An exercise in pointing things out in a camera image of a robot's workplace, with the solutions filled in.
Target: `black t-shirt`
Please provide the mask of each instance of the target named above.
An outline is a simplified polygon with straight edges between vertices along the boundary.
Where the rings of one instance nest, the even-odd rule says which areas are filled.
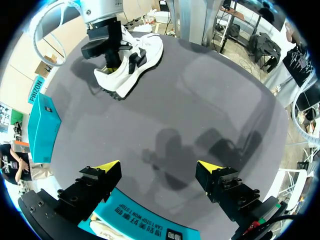
[[[304,84],[304,81],[314,69],[307,48],[302,44],[297,44],[288,51],[283,63],[299,87]]]
[[[19,163],[10,153],[11,145],[10,144],[2,144],[0,145],[0,152],[2,155],[1,160],[1,169],[4,179],[12,184],[17,184],[15,180],[16,173],[19,169]],[[16,152],[19,158],[22,158],[25,161],[30,169],[28,153]],[[21,174],[21,180],[31,181],[31,175],[29,171],[23,170]]]

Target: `gray table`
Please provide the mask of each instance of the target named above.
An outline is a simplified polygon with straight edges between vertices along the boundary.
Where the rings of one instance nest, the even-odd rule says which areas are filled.
[[[126,100],[100,90],[94,68],[70,53],[46,94],[62,120],[51,166],[66,188],[85,166],[121,161],[117,187],[154,213],[229,239],[237,229],[195,179],[197,160],[231,166],[267,194],[280,165],[288,117],[276,98],[237,64],[208,48],[160,36],[160,65],[145,73]]]

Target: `white sneaker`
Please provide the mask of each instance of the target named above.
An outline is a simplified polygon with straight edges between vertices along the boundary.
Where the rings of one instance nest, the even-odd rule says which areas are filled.
[[[132,45],[131,50],[120,50],[120,67],[110,73],[108,69],[95,69],[98,84],[114,99],[123,100],[138,83],[139,77],[160,62],[164,45],[160,37],[149,33],[134,38],[122,26],[122,39]]]

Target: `white cylinder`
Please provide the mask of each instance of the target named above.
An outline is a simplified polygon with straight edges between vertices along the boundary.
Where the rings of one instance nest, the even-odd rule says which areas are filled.
[[[82,17],[86,24],[113,18],[124,11],[123,0],[81,0]]]

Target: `shoe sole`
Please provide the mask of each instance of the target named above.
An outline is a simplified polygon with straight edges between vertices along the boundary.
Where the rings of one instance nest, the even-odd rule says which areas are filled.
[[[164,46],[161,46],[161,49],[158,51],[156,56],[146,64],[142,65],[136,72],[132,74],[132,76],[127,79],[116,91],[109,91],[103,87],[101,89],[108,93],[113,99],[121,101],[125,100],[128,95],[133,91],[133,89],[138,84],[140,78],[148,71],[155,69],[161,62],[162,57],[164,55]]]

